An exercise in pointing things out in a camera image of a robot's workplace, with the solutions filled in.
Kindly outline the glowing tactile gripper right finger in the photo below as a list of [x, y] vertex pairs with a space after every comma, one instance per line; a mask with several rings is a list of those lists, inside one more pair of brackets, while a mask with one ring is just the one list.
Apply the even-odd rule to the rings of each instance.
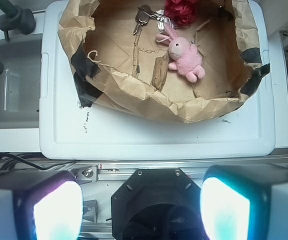
[[288, 240], [288, 163], [213, 165], [199, 203], [211, 240]]

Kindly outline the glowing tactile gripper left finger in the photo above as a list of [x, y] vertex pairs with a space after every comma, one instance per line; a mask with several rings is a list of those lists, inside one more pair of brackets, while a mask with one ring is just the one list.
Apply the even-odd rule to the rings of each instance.
[[0, 171], [0, 240], [76, 240], [83, 193], [67, 171]]

